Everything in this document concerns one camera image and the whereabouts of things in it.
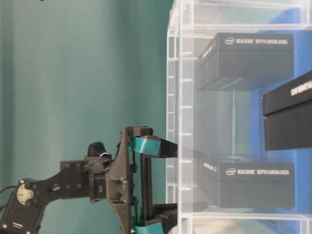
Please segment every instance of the clear acrylic box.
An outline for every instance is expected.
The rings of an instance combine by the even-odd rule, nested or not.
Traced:
[[[312,233],[312,149],[266,151],[261,99],[264,93],[312,70],[310,8],[309,0],[175,0],[167,31],[166,129],[167,139],[178,144],[179,156],[167,159],[166,199],[178,203],[178,233]],[[220,33],[229,36],[215,45]],[[272,52],[265,45],[271,41],[265,40],[257,52],[258,66],[252,62],[253,55],[245,54],[248,50],[241,61],[242,55],[233,54],[227,60],[218,43],[231,44],[232,38],[238,43],[237,34],[290,35],[292,62],[284,60],[289,55],[274,60],[277,53],[261,57],[265,51]],[[248,38],[240,42],[248,43]],[[219,51],[214,51],[218,57],[213,63],[214,49]],[[200,70],[204,64],[200,60],[207,56],[211,65]],[[233,162],[242,157],[248,162],[291,164],[293,180],[283,184],[288,192],[280,190],[268,197],[267,190],[278,190],[281,183],[268,180],[273,185],[267,187],[251,179],[248,185],[242,181],[224,184],[202,173],[203,165],[215,169],[207,158],[222,161],[224,157]],[[227,194],[231,187],[235,197]],[[240,196],[237,188],[243,191]]]

